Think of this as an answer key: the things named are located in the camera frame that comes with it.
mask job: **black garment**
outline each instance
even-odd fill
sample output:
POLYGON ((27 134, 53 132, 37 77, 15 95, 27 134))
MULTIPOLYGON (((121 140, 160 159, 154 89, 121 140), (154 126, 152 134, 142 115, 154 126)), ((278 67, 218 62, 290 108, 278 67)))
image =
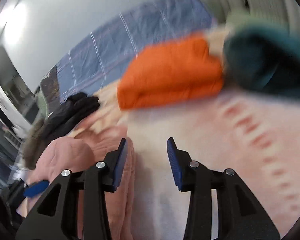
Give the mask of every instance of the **black garment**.
POLYGON ((80 92, 70 96, 48 119, 38 120, 24 144, 25 166, 34 170, 45 148, 53 140, 67 135, 82 119, 96 111, 100 107, 98 100, 80 92))

